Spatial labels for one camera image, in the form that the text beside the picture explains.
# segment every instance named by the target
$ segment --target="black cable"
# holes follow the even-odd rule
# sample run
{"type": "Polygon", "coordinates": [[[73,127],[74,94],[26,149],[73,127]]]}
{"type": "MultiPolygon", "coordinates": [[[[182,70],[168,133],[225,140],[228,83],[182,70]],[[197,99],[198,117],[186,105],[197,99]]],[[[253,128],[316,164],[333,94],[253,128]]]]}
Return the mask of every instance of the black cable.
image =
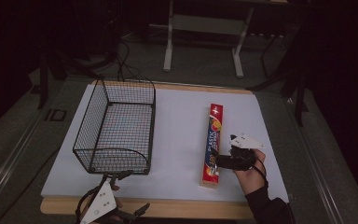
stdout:
{"type": "Polygon", "coordinates": [[[267,53],[267,50],[269,50],[269,47],[271,47],[272,43],[275,41],[275,39],[277,38],[277,35],[275,35],[274,37],[272,37],[272,39],[269,41],[268,45],[266,46],[266,48],[263,50],[263,53],[261,53],[261,57],[260,57],[260,61],[261,61],[261,66],[263,67],[263,71],[264,71],[264,76],[266,78],[269,78],[270,75],[267,72],[266,69],[266,65],[264,64],[264,55],[267,53]]]}
{"type": "Polygon", "coordinates": [[[40,174],[42,169],[51,160],[51,158],[53,158],[53,156],[59,151],[60,151],[60,147],[58,147],[53,153],[51,153],[51,155],[48,157],[48,159],[45,160],[45,162],[43,162],[42,166],[40,166],[40,168],[37,170],[36,174],[31,179],[31,181],[27,184],[27,186],[25,186],[25,188],[22,190],[22,192],[19,194],[19,196],[17,196],[17,198],[13,201],[13,203],[11,203],[10,206],[5,210],[5,212],[0,216],[0,221],[10,211],[10,209],[12,209],[13,206],[19,201],[19,199],[22,197],[22,195],[25,193],[25,191],[27,191],[27,189],[31,187],[32,183],[36,180],[37,176],[40,174]]]}

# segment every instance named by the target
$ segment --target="wire basket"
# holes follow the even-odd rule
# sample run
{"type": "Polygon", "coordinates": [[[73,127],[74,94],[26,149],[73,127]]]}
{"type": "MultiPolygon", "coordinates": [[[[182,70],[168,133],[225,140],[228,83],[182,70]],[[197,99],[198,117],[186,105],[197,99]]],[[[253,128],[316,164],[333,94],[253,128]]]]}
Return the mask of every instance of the wire basket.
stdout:
{"type": "Polygon", "coordinates": [[[145,78],[95,82],[74,145],[90,174],[150,171],[156,89],[145,78]]]}

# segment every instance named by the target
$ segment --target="table leg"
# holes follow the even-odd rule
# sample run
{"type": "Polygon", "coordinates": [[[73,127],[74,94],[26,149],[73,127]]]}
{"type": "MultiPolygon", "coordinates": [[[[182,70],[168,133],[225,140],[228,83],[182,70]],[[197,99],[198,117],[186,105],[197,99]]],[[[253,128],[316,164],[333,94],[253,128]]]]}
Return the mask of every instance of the table leg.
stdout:
{"type": "Polygon", "coordinates": [[[252,15],[254,12],[254,8],[250,8],[246,22],[243,24],[243,29],[240,34],[240,41],[238,42],[238,45],[236,48],[232,49],[232,58],[234,60],[234,66],[235,66],[235,72],[237,74],[237,78],[243,78],[243,72],[242,72],[242,65],[241,65],[241,59],[240,59],[240,52],[243,44],[243,40],[246,37],[246,32],[248,31],[249,23],[251,21],[252,15]]]}
{"type": "Polygon", "coordinates": [[[172,16],[173,16],[173,0],[170,1],[170,17],[168,18],[168,43],[167,49],[165,50],[165,60],[164,60],[164,72],[171,71],[171,61],[172,61],[172,16]]]}

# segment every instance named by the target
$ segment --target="red box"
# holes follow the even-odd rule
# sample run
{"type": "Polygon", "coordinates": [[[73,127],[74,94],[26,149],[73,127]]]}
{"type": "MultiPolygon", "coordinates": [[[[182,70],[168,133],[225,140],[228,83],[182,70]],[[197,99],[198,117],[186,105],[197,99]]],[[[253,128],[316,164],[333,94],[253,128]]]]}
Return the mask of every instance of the red box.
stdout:
{"type": "Polygon", "coordinates": [[[209,111],[208,134],[206,138],[205,159],[200,185],[206,188],[217,188],[219,172],[215,166],[215,155],[219,153],[220,132],[222,130],[223,106],[211,104],[209,111]]]}

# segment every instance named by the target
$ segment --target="gray carpet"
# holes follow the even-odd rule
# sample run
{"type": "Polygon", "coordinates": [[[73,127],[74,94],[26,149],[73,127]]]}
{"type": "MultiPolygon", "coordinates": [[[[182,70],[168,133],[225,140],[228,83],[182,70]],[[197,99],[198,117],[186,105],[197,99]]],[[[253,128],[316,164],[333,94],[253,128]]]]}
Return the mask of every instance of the gray carpet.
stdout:
{"type": "MultiPolygon", "coordinates": [[[[260,55],[269,39],[260,36],[247,37],[241,52],[242,67],[246,78],[237,79],[227,45],[202,44],[188,39],[178,38],[173,47],[172,71],[162,71],[165,55],[164,32],[154,35],[147,43],[126,41],[130,52],[124,72],[142,76],[153,81],[186,83],[209,86],[241,88],[253,86],[266,80],[260,55]]],[[[268,71],[271,72],[284,54],[278,38],[266,54],[268,71]]],[[[120,46],[120,56],[125,57],[127,50],[120,46]]],[[[100,74],[117,72],[117,64],[100,74]]],[[[37,71],[31,74],[37,77],[37,71]]],[[[0,166],[13,148],[21,140],[24,130],[35,123],[31,135],[24,145],[24,153],[13,171],[5,188],[0,193],[0,216],[10,207],[16,197],[36,175],[41,164],[62,143],[71,124],[77,105],[92,79],[71,72],[65,81],[50,81],[50,98],[45,110],[37,110],[38,96],[25,94],[0,119],[0,166]],[[48,109],[66,110],[64,121],[44,121],[48,109]]],[[[340,220],[336,223],[358,223],[358,188],[351,173],[340,155],[339,148],[325,123],[321,112],[307,92],[306,106],[309,112],[303,113],[304,127],[300,128],[293,119],[293,108],[279,94],[282,83],[277,83],[260,92],[255,92],[268,129],[269,138],[279,163],[283,182],[290,196],[290,204],[296,223],[333,223],[328,209],[325,208],[324,192],[330,190],[330,196],[336,203],[340,220]],[[318,185],[322,176],[323,186],[318,185]]],[[[50,160],[38,174],[24,195],[9,209],[0,223],[74,223],[75,216],[44,215],[40,212],[40,192],[54,162],[50,160]]],[[[140,223],[236,223],[230,220],[186,220],[186,219],[150,219],[140,223]]],[[[238,223],[254,223],[242,220],[238,223]]]]}

